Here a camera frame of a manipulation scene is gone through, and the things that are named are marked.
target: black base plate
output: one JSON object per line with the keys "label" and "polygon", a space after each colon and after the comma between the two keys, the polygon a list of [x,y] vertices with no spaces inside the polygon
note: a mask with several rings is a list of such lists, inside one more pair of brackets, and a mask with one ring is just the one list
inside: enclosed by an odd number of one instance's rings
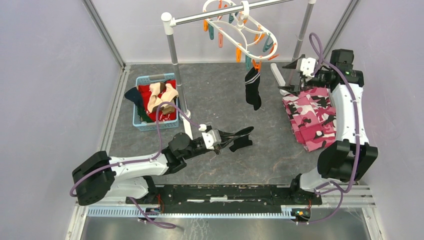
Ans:
{"label": "black base plate", "polygon": [[[165,213],[184,214],[245,214],[281,213],[281,205],[321,205],[321,197],[311,193],[293,193],[284,185],[158,185],[157,190],[165,205]],[[214,201],[226,197],[233,202]],[[128,198],[127,204],[133,202]],[[144,198],[137,200],[143,204]]]}

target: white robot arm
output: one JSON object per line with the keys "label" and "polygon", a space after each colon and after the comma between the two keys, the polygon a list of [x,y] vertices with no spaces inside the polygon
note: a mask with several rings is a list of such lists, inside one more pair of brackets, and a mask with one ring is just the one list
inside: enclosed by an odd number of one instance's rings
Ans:
{"label": "white robot arm", "polygon": [[144,197],[149,203],[158,194],[151,176],[174,174],[187,166],[185,160],[211,151],[219,154],[230,143],[234,143],[230,147],[232,151],[252,145],[249,140],[252,126],[236,133],[204,124],[200,127],[199,130],[204,131],[201,137],[191,139],[183,132],[177,133],[160,153],[109,157],[105,151],[96,152],[72,172],[75,185],[71,196],[77,197],[81,206],[122,197]]}
{"label": "white robot arm", "polygon": [[329,96],[333,106],[336,108],[336,140],[326,148],[318,158],[318,165],[310,172],[299,174],[292,181],[294,191],[302,190],[314,193],[314,191],[329,181],[349,182],[355,169],[355,151],[359,144],[359,156],[356,166],[354,180],[358,181],[377,158],[378,149],[369,145],[365,133],[362,114],[362,94],[364,86],[363,73],[353,70],[354,53],[352,50],[337,49],[331,53],[330,64],[337,67],[347,80],[352,90],[352,98],[349,87],[334,69],[323,69],[316,65],[313,58],[302,55],[298,60],[283,67],[296,69],[300,72],[300,83],[298,85],[285,86],[285,81],[277,69],[272,65],[279,85],[280,91],[297,95],[300,91],[310,87],[323,87],[329,89]]}

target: hanging black sock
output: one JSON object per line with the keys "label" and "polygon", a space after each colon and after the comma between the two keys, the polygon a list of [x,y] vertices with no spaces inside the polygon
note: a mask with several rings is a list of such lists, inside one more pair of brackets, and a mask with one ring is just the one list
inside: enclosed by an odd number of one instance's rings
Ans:
{"label": "hanging black sock", "polygon": [[253,105],[253,109],[258,110],[261,105],[261,96],[259,96],[259,83],[261,82],[261,73],[254,67],[244,77],[244,84],[246,85],[246,102]]}
{"label": "hanging black sock", "polygon": [[233,141],[233,145],[229,147],[231,152],[235,152],[237,149],[252,146],[252,140],[249,140],[249,135],[242,136]]}

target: pink camouflage pants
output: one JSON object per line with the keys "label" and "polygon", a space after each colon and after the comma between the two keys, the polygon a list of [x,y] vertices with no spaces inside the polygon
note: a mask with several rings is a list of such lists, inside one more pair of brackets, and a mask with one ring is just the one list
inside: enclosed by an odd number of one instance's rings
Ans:
{"label": "pink camouflage pants", "polygon": [[315,87],[299,96],[287,93],[282,103],[298,143],[308,151],[330,146],[336,140],[336,108],[328,90]]}

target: blue plastic basket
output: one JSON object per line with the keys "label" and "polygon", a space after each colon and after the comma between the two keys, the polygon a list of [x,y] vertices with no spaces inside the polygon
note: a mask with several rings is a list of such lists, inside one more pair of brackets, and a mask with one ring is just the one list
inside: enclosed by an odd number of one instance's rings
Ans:
{"label": "blue plastic basket", "polygon": [[[135,80],[135,86],[137,87],[139,85],[150,85],[152,83],[165,82],[167,80],[173,80],[173,79],[175,79],[175,75],[173,73],[139,76]],[[176,105],[179,106],[178,98],[176,100]],[[160,121],[159,129],[178,128],[179,126],[178,119],[179,119],[179,115],[177,114],[175,120]],[[147,123],[147,122],[140,121],[140,117],[137,113],[137,107],[135,104],[134,104],[134,110],[132,113],[132,125],[142,132],[156,130],[156,122]]]}

